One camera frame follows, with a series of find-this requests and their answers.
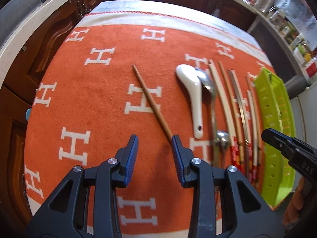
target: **silver screw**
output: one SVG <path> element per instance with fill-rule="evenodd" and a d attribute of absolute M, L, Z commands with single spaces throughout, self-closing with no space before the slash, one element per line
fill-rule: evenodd
<path fill-rule="evenodd" d="M 228 166 L 229 172 L 235 173 L 237 171 L 237 168 L 235 166 Z"/>
<path fill-rule="evenodd" d="M 110 164 L 110 165 L 114 165 L 114 164 L 116 164 L 118 162 L 118 159 L 116 159 L 116 158 L 110 158 L 109 160 L 108 160 L 108 163 Z"/>
<path fill-rule="evenodd" d="M 80 172 L 82 170 L 82 167 L 81 166 L 74 166 L 73 167 L 73 171 L 74 172 Z"/>
<path fill-rule="evenodd" d="M 194 157 L 192 160 L 191 160 L 195 165 L 199 165 L 201 163 L 201 159 L 198 158 L 198 157 Z"/>

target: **orange tablecloth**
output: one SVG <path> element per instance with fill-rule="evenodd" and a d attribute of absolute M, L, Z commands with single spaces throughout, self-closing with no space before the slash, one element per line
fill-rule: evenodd
<path fill-rule="evenodd" d="M 270 67 L 260 49 L 208 24 L 145 12 L 86 16 L 52 60 L 32 107 L 24 157 L 32 212 L 74 165 L 99 165 L 126 146 L 131 134 L 137 134 L 132 182 L 127 189 L 117 189 L 121 231 L 187 235 L 193 190 L 183 189 L 177 180 L 171 148 L 132 64 L 137 65 L 172 132 L 208 161 L 212 154 L 208 95 L 203 95 L 204 136 L 196 140 L 189 96 L 175 68 L 189 64 L 207 69 L 209 59 L 235 69 L 245 98 L 245 74 L 257 75 L 260 65 Z M 219 98 L 216 117 L 218 129 L 227 130 Z M 231 164 L 230 152 L 225 162 Z M 93 225 L 92 218 L 88 225 Z"/>

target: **spoon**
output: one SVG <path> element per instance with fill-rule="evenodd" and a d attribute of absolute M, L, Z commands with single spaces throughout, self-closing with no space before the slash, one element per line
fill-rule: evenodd
<path fill-rule="evenodd" d="M 211 125 L 212 125 L 212 137 L 214 139 L 213 142 L 213 166 L 220 167 L 219 165 L 219 154 L 218 147 L 216 144 L 216 134 L 217 134 L 217 125 L 216 125 L 216 116 L 215 116 L 215 100 L 217 97 L 217 92 L 211 78 L 206 74 L 205 71 L 199 68 L 195 68 L 196 75 L 198 79 L 201 81 L 202 86 L 210 92 L 211 95 Z"/>
<path fill-rule="evenodd" d="M 225 131 L 217 131 L 217 146 L 222 154 L 222 168 L 224 168 L 224 156 L 225 152 L 230 146 L 230 136 Z"/>
<path fill-rule="evenodd" d="M 178 65 L 176 67 L 176 75 L 185 85 L 191 99 L 194 137 L 201 139 L 203 135 L 201 82 L 196 76 L 195 68 L 187 64 Z"/>

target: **silver spoon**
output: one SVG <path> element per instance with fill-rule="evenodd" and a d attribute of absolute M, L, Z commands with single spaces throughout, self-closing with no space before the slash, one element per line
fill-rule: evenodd
<path fill-rule="evenodd" d="M 217 145 L 219 146 L 219 150 L 222 154 L 222 168 L 224 168 L 224 156 L 225 152 L 230 146 L 230 136 L 225 131 L 217 131 Z"/>
<path fill-rule="evenodd" d="M 198 79 L 200 80 L 202 86 L 207 89 L 210 92 L 211 95 L 211 124 L 212 124 L 212 137 L 213 137 L 213 153 L 214 153 L 214 160 L 213 160 L 213 166 L 220 167 L 219 165 L 219 154 L 218 154 L 218 147 L 216 143 L 216 137 L 217 137 L 217 126 L 216 126 L 216 116 L 215 116 L 215 100 L 217 97 L 216 88 L 214 86 L 213 81 L 208 76 L 208 74 L 205 73 L 202 69 L 195 68 L 196 75 Z"/>

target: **red stitching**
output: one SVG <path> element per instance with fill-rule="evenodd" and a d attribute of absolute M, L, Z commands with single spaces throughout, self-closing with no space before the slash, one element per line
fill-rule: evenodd
<path fill-rule="evenodd" d="M 155 13 L 155 12 L 116 11 L 116 12 L 91 12 L 91 13 L 89 13 L 89 14 L 86 14 L 84 17 L 91 16 L 91 15 L 98 15 L 98 14 L 108 14 L 108 13 L 152 14 L 152 15 L 166 16 L 166 17 L 175 18 L 175 19 L 180 19 L 180 20 L 186 20 L 186 21 L 193 22 L 193 23 L 197 23 L 197 24 L 200 24 L 200 25 L 203 25 L 203 26 L 212 28 L 212 29 L 216 29 L 216 30 L 218 30 L 218 31 L 220 31 L 220 32 L 222 32 L 222 33 L 225 33 L 225 34 L 227 34 L 227 35 L 229 35 L 229 36 L 232 36 L 232 37 L 238 39 L 239 41 L 241 41 L 241 42 L 243 42 L 243 43 L 246 43 L 246 44 L 252 46 L 252 47 L 255 48 L 256 50 L 258 50 L 259 52 L 261 52 L 261 53 L 264 54 L 264 52 L 263 52 L 262 50 L 260 50 L 259 48 L 255 47 L 254 45 L 252 45 L 252 44 L 250 44 L 250 43 L 248 43 L 248 42 L 246 42 L 246 41 L 244 41 L 244 40 L 242 40 L 242 39 L 240 39 L 240 38 L 238 38 L 238 37 L 236 37 L 236 36 L 234 36 L 234 35 L 232 35 L 232 34 L 230 34 L 230 33 L 228 33 L 228 32 L 225 32 L 225 31 L 223 31 L 223 30 L 221 30 L 221 29 L 219 29 L 219 28 L 212 27 L 212 26 L 209 26 L 209 25 L 204 24 L 204 23 L 201 23 L 201 22 L 197 22 L 197 21 L 194 21 L 194 20 L 185 19 L 185 18 L 178 17 L 178 16 L 172 16 L 172 15 L 167 15 L 167 14 L 162 14 L 162 13 Z"/>

